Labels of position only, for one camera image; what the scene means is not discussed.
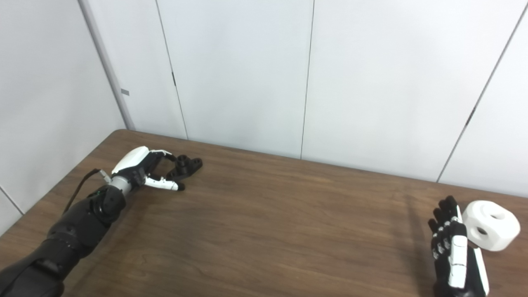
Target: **black cable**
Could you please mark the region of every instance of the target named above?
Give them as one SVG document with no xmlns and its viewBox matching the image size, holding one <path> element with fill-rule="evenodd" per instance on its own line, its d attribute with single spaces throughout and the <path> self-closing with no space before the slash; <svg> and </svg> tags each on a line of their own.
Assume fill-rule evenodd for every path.
<svg viewBox="0 0 528 297">
<path fill-rule="evenodd" d="M 100 169 L 93 169 L 92 171 L 88 172 L 88 174 L 86 174 L 81 182 L 79 183 L 79 185 L 77 186 L 77 188 L 75 189 L 75 192 L 73 192 L 73 195 L 71 196 L 70 198 L 70 201 L 68 201 L 68 204 L 66 205 L 66 208 L 64 209 L 64 212 L 62 214 L 65 214 L 68 209 L 70 209 L 70 206 L 71 204 L 73 203 L 73 201 L 75 200 L 75 196 L 77 196 L 77 194 L 79 193 L 79 191 L 81 190 L 81 187 L 82 185 L 84 184 L 84 182 L 89 179 L 92 175 L 96 174 L 97 172 L 101 171 Z"/>
</svg>

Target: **white wall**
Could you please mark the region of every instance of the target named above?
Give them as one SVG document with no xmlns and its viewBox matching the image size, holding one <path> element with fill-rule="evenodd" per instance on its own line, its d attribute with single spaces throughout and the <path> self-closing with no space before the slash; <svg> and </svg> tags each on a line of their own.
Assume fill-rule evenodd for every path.
<svg viewBox="0 0 528 297">
<path fill-rule="evenodd" d="M 0 40 L 0 187 L 26 212 L 124 123 L 77 1 L 0 1 Z"/>
<path fill-rule="evenodd" d="M 303 159 L 436 181 L 525 4 L 316 1 Z"/>
<path fill-rule="evenodd" d="M 81 0 L 132 128 L 187 138 L 156 2 Z"/>
<path fill-rule="evenodd" d="M 528 16 L 524 16 L 440 179 L 528 197 Z"/>
<path fill-rule="evenodd" d="M 431 181 L 527 4 L 81 2 L 137 129 Z"/>
<path fill-rule="evenodd" d="M 300 157 L 313 2 L 158 3 L 189 139 Z"/>
</svg>

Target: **brown table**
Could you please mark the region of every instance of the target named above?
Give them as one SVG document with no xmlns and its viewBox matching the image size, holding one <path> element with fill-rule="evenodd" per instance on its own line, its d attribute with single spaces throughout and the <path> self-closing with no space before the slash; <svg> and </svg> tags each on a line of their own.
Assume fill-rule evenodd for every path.
<svg viewBox="0 0 528 297">
<path fill-rule="evenodd" d="M 146 145 L 201 157 L 184 192 L 143 187 L 65 281 L 68 296 L 432 296 L 427 220 L 452 194 L 512 210 L 528 200 L 216 145 L 119 130 L 0 239 L 0 267 L 29 254 L 80 179 Z M 168 170 L 170 164 L 162 164 Z M 103 185 L 92 178 L 85 197 Z M 490 296 L 528 292 L 528 235 L 484 251 Z"/>
</svg>

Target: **black mechanical part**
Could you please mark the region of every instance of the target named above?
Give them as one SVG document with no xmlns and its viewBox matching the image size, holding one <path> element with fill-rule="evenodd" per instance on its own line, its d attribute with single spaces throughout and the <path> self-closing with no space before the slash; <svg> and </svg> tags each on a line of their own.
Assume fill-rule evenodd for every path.
<svg viewBox="0 0 528 297">
<path fill-rule="evenodd" d="M 34 252 L 0 271 L 0 297 L 61 296 L 62 281 L 95 249 L 125 205 L 122 189 L 113 185 L 73 205 Z"/>
<path fill-rule="evenodd" d="M 167 180 L 181 181 L 192 176 L 203 165 L 202 159 L 191 159 L 186 155 L 179 155 L 174 161 L 175 168 L 167 173 Z"/>
</svg>

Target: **white cube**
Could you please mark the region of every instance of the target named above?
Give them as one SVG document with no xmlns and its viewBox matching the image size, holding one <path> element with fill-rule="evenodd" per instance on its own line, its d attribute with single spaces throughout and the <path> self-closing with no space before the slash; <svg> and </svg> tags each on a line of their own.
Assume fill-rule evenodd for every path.
<svg viewBox="0 0 528 297">
<path fill-rule="evenodd" d="M 462 220 L 467 228 L 467 238 L 493 252 L 505 249 L 521 231 L 515 215 L 491 201 L 471 202 Z"/>
</svg>

